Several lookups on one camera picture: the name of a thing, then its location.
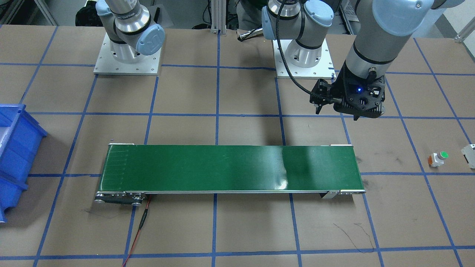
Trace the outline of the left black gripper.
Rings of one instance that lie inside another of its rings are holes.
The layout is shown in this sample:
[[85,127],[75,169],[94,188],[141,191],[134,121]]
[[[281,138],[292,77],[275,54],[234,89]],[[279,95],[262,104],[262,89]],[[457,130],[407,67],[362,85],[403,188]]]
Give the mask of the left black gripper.
[[375,71],[369,71],[367,78],[353,74],[346,63],[340,70],[336,81],[332,84],[332,96],[341,98],[341,103],[334,103],[333,109],[338,113],[359,117],[377,118],[385,113],[385,76],[376,77]]

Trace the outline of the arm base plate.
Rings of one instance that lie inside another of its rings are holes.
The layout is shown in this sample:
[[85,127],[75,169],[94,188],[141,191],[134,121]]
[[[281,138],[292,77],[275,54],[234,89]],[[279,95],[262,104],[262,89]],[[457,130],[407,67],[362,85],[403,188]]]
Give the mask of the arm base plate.
[[336,78],[326,39],[316,50],[300,47],[295,40],[281,40],[281,48],[289,71],[294,78]]
[[112,42],[105,34],[93,72],[97,75],[157,76],[161,51],[142,55],[128,44]]

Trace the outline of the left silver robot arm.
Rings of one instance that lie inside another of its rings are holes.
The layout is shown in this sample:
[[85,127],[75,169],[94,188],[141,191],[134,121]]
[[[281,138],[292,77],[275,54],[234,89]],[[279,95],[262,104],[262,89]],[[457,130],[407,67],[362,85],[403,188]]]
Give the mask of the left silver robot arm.
[[358,19],[354,42],[334,82],[320,78],[304,88],[289,66],[318,64],[334,20],[330,0],[269,0],[261,11],[263,36],[275,40],[285,71],[310,96],[319,114],[332,105],[338,113],[377,118],[384,114],[385,74],[431,11],[456,7],[461,0],[351,0]]

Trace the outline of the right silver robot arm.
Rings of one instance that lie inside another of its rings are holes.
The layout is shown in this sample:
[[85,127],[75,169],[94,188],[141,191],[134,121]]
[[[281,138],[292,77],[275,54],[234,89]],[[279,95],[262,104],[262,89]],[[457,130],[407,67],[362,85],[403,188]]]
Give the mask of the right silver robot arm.
[[140,56],[151,56],[162,48],[164,29],[138,0],[98,0],[95,8],[118,62],[139,62]]

